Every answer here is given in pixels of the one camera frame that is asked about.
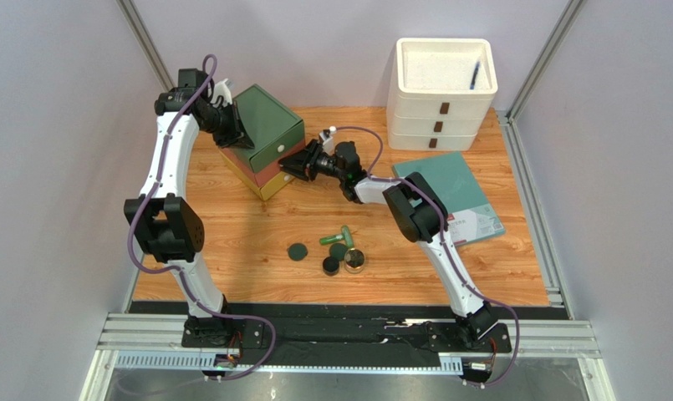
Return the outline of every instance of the colorful small drawer unit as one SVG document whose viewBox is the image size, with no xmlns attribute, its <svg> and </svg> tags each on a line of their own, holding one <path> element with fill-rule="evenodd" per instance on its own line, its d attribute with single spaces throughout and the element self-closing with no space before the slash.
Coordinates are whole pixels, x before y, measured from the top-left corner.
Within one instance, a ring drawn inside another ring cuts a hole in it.
<svg viewBox="0 0 673 401">
<path fill-rule="evenodd" d="M 265 201 L 293 178 L 279 169 L 279 160 L 304 148 L 304 122 L 258 85 L 235 100 L 254 149 L 226 148 L 222 156 L 227 167 Z"/>
</svg>

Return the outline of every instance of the green drawer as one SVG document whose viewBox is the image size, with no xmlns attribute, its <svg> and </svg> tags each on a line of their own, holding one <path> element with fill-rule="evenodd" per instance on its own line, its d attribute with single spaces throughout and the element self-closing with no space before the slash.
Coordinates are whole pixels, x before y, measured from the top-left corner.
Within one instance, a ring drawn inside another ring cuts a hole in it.
<svg viewBox="0 0 673 401">
<path fill-rule="evenodd" d="M 235 100 L 254 149 L 231 151 L 253 172 L 258 173 L 304 140 L 302 118 L 259 85 L 245 89 Z"/>
</svg>

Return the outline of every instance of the wall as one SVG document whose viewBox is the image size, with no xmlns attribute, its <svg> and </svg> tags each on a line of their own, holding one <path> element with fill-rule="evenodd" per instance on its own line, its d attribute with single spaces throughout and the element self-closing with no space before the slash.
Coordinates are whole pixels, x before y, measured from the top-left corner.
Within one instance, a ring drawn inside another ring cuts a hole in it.
<svg viewBox="0 0 673 401">
<path fill-rule="evenodd" d="M 115 2 L 0 0 L 0 400 L 79 397 L 160 90 Z"/>
<path fill-rule="evenodd" d="M 508 109 L 566 0 L 135 0 L 175 80 L 220 59 L 237 91 L 258 83 L 290 106 L 385 106 L 395 41 L 485 38 Z"/>
<path fill-rule="evenodd" d="M 673 399 L 673 2 L 587 2 L 518 128 L 618 399 Z"/>
</svg>

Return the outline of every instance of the gray wall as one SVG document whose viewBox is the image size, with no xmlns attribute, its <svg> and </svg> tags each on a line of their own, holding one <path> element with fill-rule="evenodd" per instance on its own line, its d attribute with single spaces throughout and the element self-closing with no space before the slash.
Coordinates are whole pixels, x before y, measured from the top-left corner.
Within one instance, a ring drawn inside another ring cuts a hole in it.
<svg viewBox="0 0 673 401">
<path fill-rule="evenodd" d="M 587 2 L 518 127 L 618 399 L 673 399 L 673 2 Z"/>
<path fill-rule="evenodd" d="M 135 0 L 168 70 L 214 53 L 217 76 L 290 106 L 385 106 L 395 41 L 485 38 L 507 109 L 566 0 Z"/>
<path fill-rule="evenodd" d="M 78 398 L 129 286 L 159 92 L 115 2 L 0 0 L 0 400 Z"/>
</svg>

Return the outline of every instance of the wooden tabletop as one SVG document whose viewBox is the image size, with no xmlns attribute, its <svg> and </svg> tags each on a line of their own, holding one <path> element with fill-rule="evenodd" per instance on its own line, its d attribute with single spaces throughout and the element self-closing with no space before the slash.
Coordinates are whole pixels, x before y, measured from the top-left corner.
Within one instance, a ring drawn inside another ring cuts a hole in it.
<svg viewBox="0 0 673 401">
<path fill-rule="evenodd" d="M 294 108 L 306 124 L 307 142 L 330 125 L 361 125 L 386 139 L 385 109 Z M 353 140 L 366 167 L 378 150 L 368 134 L 341 132 Z M 205 224 L 203 249 L 212 279 L 229 302 L 307 302 L 360 304 L 447 304 L 434 268 L 418 246 L 408 242 L 387 206 L 348 202 L 335 178 L 295 180 L 262 202 L 230 170 L 210 135 L 199 135 L 192 151 L 187 200 Z M 391 166 L 438 155 L 385 147 L 374 174 L 392 176 Z M 497 116 L 491 109 L 479 135 L 463 156 L 506 229 L 502 236 L 457 250 L 480 290 L 513 305 L 548 305 L 517 187 Z M 322 272 L 329 247 L 319 238 L 349 226 L 366 256 L 360 274 Z M 287 248 L 302 242 L 308 255 L 288 258 Z M 157 266 L 152 257 L 147 266 Z M 141 273 L 134 299 L 184 299 L 171 274 Z"/>
</svg>

